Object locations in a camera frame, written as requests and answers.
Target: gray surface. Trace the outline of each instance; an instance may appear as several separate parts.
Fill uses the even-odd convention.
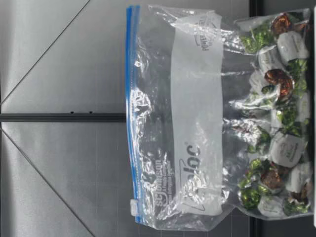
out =
[[[314,8],[316,0],[263,0],[263,14],[270,15],[283,11],[296,10],[301,8]]]
[[[87,0],[0,0],[3,100]],[[248,0],[91,0],[2,105],[2,113],[124,112],[125,9],[132,3],[248,15]]]
[[[97,237],[247,236],[234,211],[208,233],[161,232],[134,222],[125,124],[13,123],[3,130]],[[91,236],[2,134],[4,237]]]

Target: brown foil wrapper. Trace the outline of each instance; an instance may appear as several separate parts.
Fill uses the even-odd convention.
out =
[[[293,91],[293,80],[281,69],[272,69],[265,75],[265,79],[272,85],[281,84],[280,97],[288,96]]]
[[[307,22],[297,23],[294,25],[294,30],[298,33],[309,32],[311,30],[311,25]]]
[[[279,189],[284,185],[279,173],[275,169],[268,170],[261,176],[261,182],[269,189]]]
[[[285,75],[285,77],[280,81],[281,89],[280,89],[280,96],[288,96],[293,90],[293,80]]]
[[[313,191],[313,184],[311,181],[307,182],[302,191],[298,193],[291,192],[292,198],[296,199],[298,202],[304,202],[305,204],[308,203],[308,196],[310,192]]]
[[[293,24],[290,21],[287,14],[282,14],[274,19],[272,22],[271,30],[275,36],[279,36],[282,33],[289,32],[293,29]]]
[[[265,79],[272,85],[277,85],[283,74],[281,69],[272,69],[265,74]]]

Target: ziploc bag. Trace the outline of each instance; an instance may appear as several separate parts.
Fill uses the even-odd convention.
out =
[[[127,9],[136,222],[208,231],[235,207],[311,213],[309,15],[231,23],[212,10]]]

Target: white candy wrapper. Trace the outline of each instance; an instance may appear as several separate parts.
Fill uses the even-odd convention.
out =
[[[291,170],[285,187],[290,192],[300,193],[312,175],[313,166],[311,162],[298,164]]]
[[[294,167],[305,149],[304,140],[289,134],[278,132],[271,140],[270,159],[284,167]]]
[[[262,196],[258,210],[264,216],[272,219],[282,219],[285,216],[282,203],[283,200],[277,196]]]
[[[259,95],[263,95],[262,89],[265,86],[270,85],[262,76],[260,71],[255,70],[253,74],[250,76],[249,83],[253,90],[257,92]]]
[[[277,40],[277,48],[285,65],[293,59],[306,59],[310,56],[304,39],[295,31],[281,34]]]
[[[259,51],[258,62],[263,76],[273,69],[281,69],[285,71],[276,45],[263,47]]]
[[[309,119],[311,117],[311,100],[309,93],[304,93],[297,100],[297,110],[298,116],[296,118],[296,121],[305,122],[306,119]]]

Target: blue zipper seal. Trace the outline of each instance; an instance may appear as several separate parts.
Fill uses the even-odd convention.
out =
[[[134,198],[139,201],[138,213],[139,216],[135,217],[137,223],[143,224],[143,218],[140,212],[142,187],[140,183],[141,168],[137,162],[137,151],[133,147],[133,128],[135,127],[134,113],[132,105],[130,103],[130,93],[135,87],[137,79],[137,69],[134,66],[136,60],[136,37],[139,23],[139,12],[140,6],[130,6],[126,10],[127,26],[126,26],[126,48],[125,48],[125,94],[126,94],[126,125],[127,125],[127,138],[128,138],[128,149],[129,157],[132,169]]]

